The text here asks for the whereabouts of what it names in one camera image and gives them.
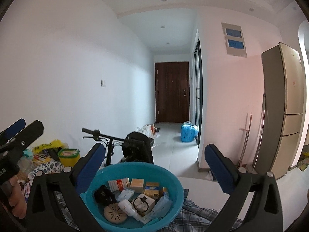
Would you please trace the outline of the person's left hand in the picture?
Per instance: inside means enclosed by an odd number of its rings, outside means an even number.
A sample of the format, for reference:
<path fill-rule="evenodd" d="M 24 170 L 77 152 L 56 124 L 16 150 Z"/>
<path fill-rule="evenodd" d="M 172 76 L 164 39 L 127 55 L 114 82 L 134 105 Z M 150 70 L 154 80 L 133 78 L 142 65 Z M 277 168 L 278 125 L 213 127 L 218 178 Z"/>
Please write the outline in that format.
<path fill-rule="evenodd" d="M 18 183 L 18 177 L 15 175 L 9 180 L 12 186 L 12 193 L 8 198 L 10 207 L 12 207 L 12 213 L 15 217 L 23 219 L 26 216 L 27 203 L 24 197 L 24 193 Z"/>

